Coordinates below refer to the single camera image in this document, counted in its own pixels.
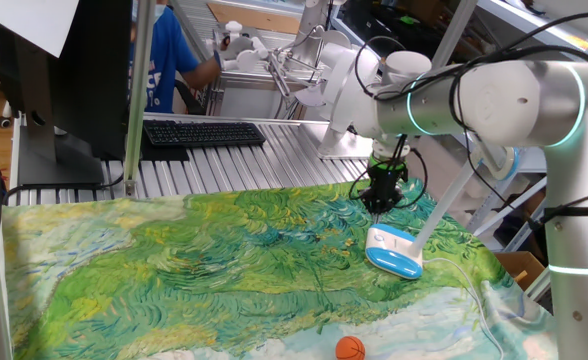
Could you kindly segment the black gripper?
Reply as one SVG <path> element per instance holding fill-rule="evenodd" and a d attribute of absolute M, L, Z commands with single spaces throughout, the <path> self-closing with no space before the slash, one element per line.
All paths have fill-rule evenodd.
<path fill-rule="evenodd" d="M 408 170 L 404 165 L 388 168 L 386 165 L 374 166 L 367 170 L 370 184 L 362 191 L 364 206 L 372 218 L 372 223 L 381 221 L 384 214 L 393 210 L 398 200 L 403 198 L 398 183 L 408 180 Z"/>

